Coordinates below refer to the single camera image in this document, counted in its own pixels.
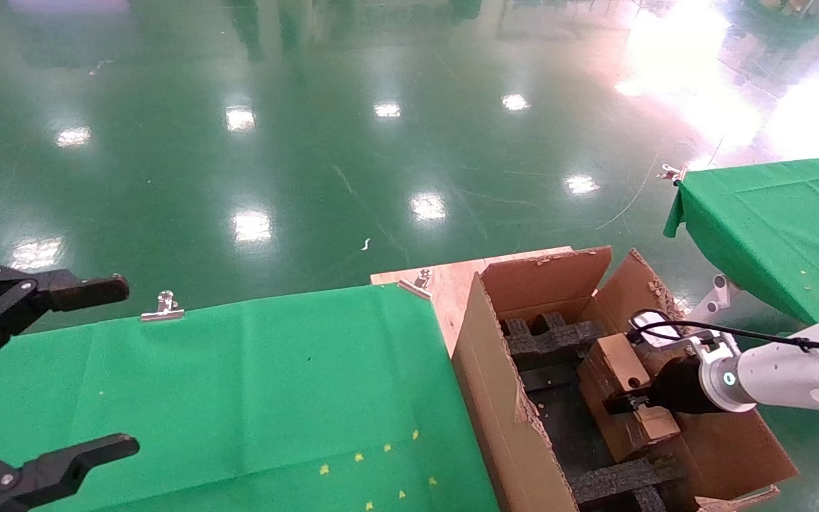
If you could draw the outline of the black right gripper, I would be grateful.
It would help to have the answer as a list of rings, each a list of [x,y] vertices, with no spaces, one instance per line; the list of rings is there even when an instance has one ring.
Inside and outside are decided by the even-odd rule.
[[[620,393],[602,401],[609,415],[635,414],[641,406],[663,406],[680,414],[708,414],[709,398],[701,385],[701,362],[696,357],[675,357],[653,377],[648,393]]]

